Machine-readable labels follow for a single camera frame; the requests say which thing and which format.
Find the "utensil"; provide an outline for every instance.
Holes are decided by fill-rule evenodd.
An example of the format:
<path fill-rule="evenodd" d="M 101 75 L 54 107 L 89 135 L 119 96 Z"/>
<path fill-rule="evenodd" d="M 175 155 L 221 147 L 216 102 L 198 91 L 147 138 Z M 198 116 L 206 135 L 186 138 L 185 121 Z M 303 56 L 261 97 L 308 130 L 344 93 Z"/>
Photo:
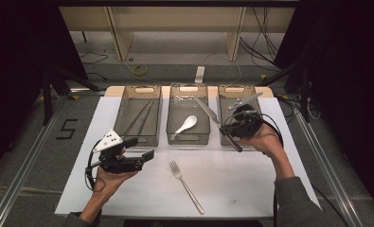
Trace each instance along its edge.
<path fill-rule="evenodd" d="M 151 105 L 149 106 L 148 110 L 146 111 L 146 114 L 142 119 L 142 124 L 140 125 L 139 131 L 137 132 L 136 135 L 140 135 L 140 133 L 142 132 L 143 127 L 145 126 L 146 120 L 148 119 L 148 115 L 151 112 L 151 107 L 153 106 L 153 102 L 154 102 L 154 100 L 152 99 Z"/>
<path fill-rule="evenodd" d="M 209 115 L 209 117 L 212 119 L 212 121 L 214 121 L 214 123 L 216 123 L 217 128 L 219 128 L 222 135 L 224 135 L 225 138 L 227 138 L 227 140 L 231 143 L 233 148 L 236 151 L 241 152 L 242 148 L 240 147 L 240 145 L 238 145 L 233 140 L 233 138 L 231 138 L 231 136 L 229 134 L 224 133 L 224 131 L 222 129 L 222 125 L 220 124 L 219 120 L 217 119 L 217 115 L 208 106 L 206 106 L 206 104 L 204 104 L 201 99 L 197 98 L 196 96 L 194 96 L 193 98 L 195 98 L 195 100 L 199 103 L 199 105 L 202 107 L 202 109 L 204 109 L 204 111 L 207 113 L 207 115 Z"/>
<path fill-rule="evenodd" d="M 189 117 L 187 117 L 187 119 L 184 121 L 184 124 L 183 126 L 181 126 L 181 128 L 179 130 L 177 130 L 171 137 L 169 140 L 174 140 L 175 139 L 175 136 L 177 136 L 179 133 L 181 133 L 181 131 L 184 131 L 184 130 L 187 130 L 189 128 L 192 128 L 196 122 L 198 121 L 198 118 L 196 118 L 195 115 L 191 115 Z"/>
<path fill-rule="evenodd" d="M 205 213 L 204 208 L 202 208 L 201 204 L 199 204 L 198 200 L 196 200 L 195 196 L 192 194 L 189 187 L 187 187 L 187 184 L 183 180 L 183 173 L 181 172 L 178 165 L 174 161 L 171 161 L 169 163 L 169 166 L 171 167 L 171 171 L 172 171 L 172 174 L 174 175 L 174 177 L 176 179 L 180 180 L 183 183 L 184 188 L 187 190 L 187 193 L 189 194 L 190 198 L 192 199 L 192 201 L 195 204 L 196 208 L 198 209 L 199 213 L 201 215 L 204 214 Z"/>
<path fill-rule="evenodd" d="M 149 101 L 143 106 L 142 110 L 137 114 L 137 116 L 134 118 L 134 120 L 131 122 L 131 124 L 128 126 L 128 128 L 122 133 L 123 136 L 126 136 L 130 129 L 134 126 L 136 123 L 136 120 L 139 118 L 139 116 L 145 111 L 145 109 L 151 104 L 153 104 L 154 100 L 151 98 Z"/>

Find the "wrist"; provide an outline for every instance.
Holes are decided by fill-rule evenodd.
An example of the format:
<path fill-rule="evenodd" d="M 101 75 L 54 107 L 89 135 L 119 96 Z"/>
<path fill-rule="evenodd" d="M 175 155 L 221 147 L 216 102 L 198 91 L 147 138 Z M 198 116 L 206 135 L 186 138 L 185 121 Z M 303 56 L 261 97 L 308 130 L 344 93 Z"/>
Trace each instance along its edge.
<path fill-rule="evenodd" d="M 110 198 L 107 197 L 107 195 L 100 194 L 97 192 L 94 192 L 92 194 L 92 197 L 90 198 L 89 202 L 93 203 L 93 205 L 97 207 L 103 207 L 104 204 L 109 200 Z"/>
<path fill-rule="evenodd" d="M 103 208 L 107 201 L 101 196 L 93 195 L 87 202 L 83 212 L 80 214 L 80 218 L 89 224 L 92 224 L 98 217 L 99 212 Z"/>
<path fill-rule="evenodd" d="M 278 180 L 292 178 L 295 176 L 293 167 L 284 150 L 282 152 L 273 153 L 269 156 L 272 159 Z"/>

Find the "gray floor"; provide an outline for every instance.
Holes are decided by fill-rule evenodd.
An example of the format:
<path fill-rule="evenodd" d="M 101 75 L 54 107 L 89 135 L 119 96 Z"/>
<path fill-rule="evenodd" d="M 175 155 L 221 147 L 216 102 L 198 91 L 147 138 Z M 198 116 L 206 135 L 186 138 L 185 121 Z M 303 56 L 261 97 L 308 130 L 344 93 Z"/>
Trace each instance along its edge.
<path fill-rule="evenodd" d="M 270 77 L 274 74 L 274 72 L 255 67 L 250 55 L 244 53 L 241 49 L 236 62 L 230 62 L 222 58 L 220 55 L 226 57 L 222 34 L 140 33 L 134 38 L 126 62 L 130 66 L 134 64 L 148 65 L 149 72 L 144 76 L 144 79 L 155 81 L 140 80 L 131 75 L 124 62 L 116 59 L 110 34 L 87 32 L 87 44 L 83 42 L 80 32 L 73 32 L 72 35 L 80 55 L 87 52 L 96 52 L 108 56 L 107 59 L 99 63 L 86 63 L 84 65 L 86 72 L 99 73 L 108 78 L 108 80 L 104 80 L 96 74 L 89 75 L 91 82 L 100 87 L 135 83 L 168 84 L 169 81 L 173 80 L 192 82 L 195 78 L 197 66 L 202 64 L 206 66 L 204 82 L 209 84 L 235 81 L 240 77 L 239 68 L 242 77 L 238 83 L 257 84 L 261 80 L 261 75 Z M 243 37 L 246 41 L 253 41 L 255 36 L 244 34 Z M 275 44 L 279 45 L 282 34 L 272 35 L 272 38 L 274 38 Z M 267 51 L 263 42 L 258 45 L 258 48 L 262 53 Z M 93 62 L 101 58 L 101 56 L 87 55 L 82 60 Z M 256 63 L 270 67 L 264 61 L 256 61 Z M 282 85 L 284 81 L 285 79 L 282 79 L 272 84 L 271 88 L 275 94 L 283 93 Z M 72 88 L 81 88 L 77 83 L 71 81 L 68 81 L 68 84 Z M 55 216 L 54 210 L 77 158 L 81 143 L 98 104 L 98 99 L 99 95 L 79 95 L 68 98 L 64 102 L 56 123 L 52 126 L 45 145 L 27 176 L 24 188 L 13 204 L 4 226 L 60 226 L 62 224 L 64 218 Z M 280 106 L 285 115 L 291 113 L 290 107 L 285 103 L 280 103 Z M 42 129 L 43 119 L 44 106 L 43 102 L 38 99 L 21 132 L 13 141 L 12 150 L 7 152 L 0 161 L 0 200 L 31 150 L 35 138 Z M 77 119 L 77 121 L 71 121 L 67 124 L 67 128 L 73 128 L 75 132 L 70 140 L 57 140 L 57 137 L 69 135 L 68 131 L 61 131 L 65 119 Z M 289 122 L 290 131 L 311 182 L 326 194 L 334 205 L 339 207 L 296 117 L 287 117 L 286 121 Z M 342 186 L 355 205 L 355 210 L 362 223 L 364 226 L 374 226 L 374 201 L 368 195 L 349 162 L 344 159 L 328 122 L 324 118 L 318 120 L 312 118 L 310 124 L 327 153 Z M 317 195 L 334 226 L 344 226 L 326 201 L 319 194 Z M 122 223 L 123 220 L 120 219 L 103 218 L 101 226 L 122 226 Z M 265 226 L 273 226 L 271 220 L 264 220 L 262 223 Z"/>

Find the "plastic spoon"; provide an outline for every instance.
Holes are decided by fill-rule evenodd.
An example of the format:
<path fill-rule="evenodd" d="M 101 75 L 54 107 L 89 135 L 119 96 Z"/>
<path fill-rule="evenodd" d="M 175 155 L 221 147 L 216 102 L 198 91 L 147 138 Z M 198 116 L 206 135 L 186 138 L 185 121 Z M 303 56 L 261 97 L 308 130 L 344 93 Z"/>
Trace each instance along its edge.
<path fill-rule="evenodd" d="M 198 121 L 198 118 L 196 118 L 195 115 L 191 115 L 191 116 L 187 117 L 187 119 L 184 121 L 183 126 L 181 126 L 181 128 L 179 130 L 177 130 L 171 136 L 170 140 L 174 140 L 175 136 L 177 136 L 179 133 L 181 133 L 181 131 L 184 131 L 184 130 L 187 130 L 189 128 L 192 128 L 196 124 L 197 121 Z"/>

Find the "metal fork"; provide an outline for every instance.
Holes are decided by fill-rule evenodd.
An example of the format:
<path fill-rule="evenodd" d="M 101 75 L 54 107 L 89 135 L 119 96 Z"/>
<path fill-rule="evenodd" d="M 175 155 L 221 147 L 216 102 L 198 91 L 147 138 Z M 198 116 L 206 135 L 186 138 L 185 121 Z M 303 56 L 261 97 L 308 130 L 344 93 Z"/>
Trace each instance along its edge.
<path fill-rule="evenodd" d="M 187 184 L 183 180 L 183 173 L 181 172 L 178 165 L 174 161 L 171 161 L 169 163 L 169 166 L 171 167 L 171 171 L 172 171 L 172 174 L 174 174 L 174 177 L 183 183 L 184 188 L 187 190 L 187 193 L 189 194 L 196 208 L 198 208 L 199 213 L 201 213 L 201 215 L 204 214 L 205 213 L 204 208 L 202 208 L 201 204 L 199 204 L 198 200 L 196 200 L 195 196 L 192 194 L 189 187 L 187 187 Z"/>

